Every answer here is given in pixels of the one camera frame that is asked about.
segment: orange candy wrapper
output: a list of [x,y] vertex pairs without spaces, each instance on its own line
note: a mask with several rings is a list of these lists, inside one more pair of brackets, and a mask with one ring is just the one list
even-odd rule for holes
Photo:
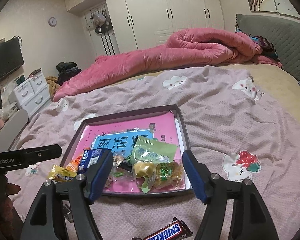
[[70,161],[68,163],[68,165],[66,166],[66,169],[69,171],[78,172],[78,168],[79,168],[79,164],[82,159],[82,156],[83,156],[83,153],[80,156],[78,156],[75,160]]

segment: strawberry pattern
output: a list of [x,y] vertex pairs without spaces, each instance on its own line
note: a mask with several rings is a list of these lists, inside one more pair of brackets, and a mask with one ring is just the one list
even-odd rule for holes
[[239,152],[239,159],[235,161],[235,164],[242,164],[241,167],[245,167],[247,171],[251,172],[259,172],[261,169],[258,157],[248,151]]

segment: snickers logo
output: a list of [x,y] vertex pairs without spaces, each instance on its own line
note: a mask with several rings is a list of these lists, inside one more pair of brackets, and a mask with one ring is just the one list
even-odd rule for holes
[[174,239],[174,236],[181,231],[178,222],[172,224],[168,228],[163,228],[161,231],[156,232],[155,235],[149,236],[146,240],[169,240]]

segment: blue candy wrapper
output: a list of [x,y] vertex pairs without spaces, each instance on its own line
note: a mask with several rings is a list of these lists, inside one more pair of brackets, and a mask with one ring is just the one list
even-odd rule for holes
[[99,157],[101,157],[105,151],[108,151],[108,149],[84,150],[79,164],[78,174],[85,173],[92,164],[97,163]]

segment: television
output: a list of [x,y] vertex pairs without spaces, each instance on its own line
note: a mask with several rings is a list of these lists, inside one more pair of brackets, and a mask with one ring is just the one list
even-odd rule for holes
[[18,37],[0,43],[0,80],[5,79],[23,64]]

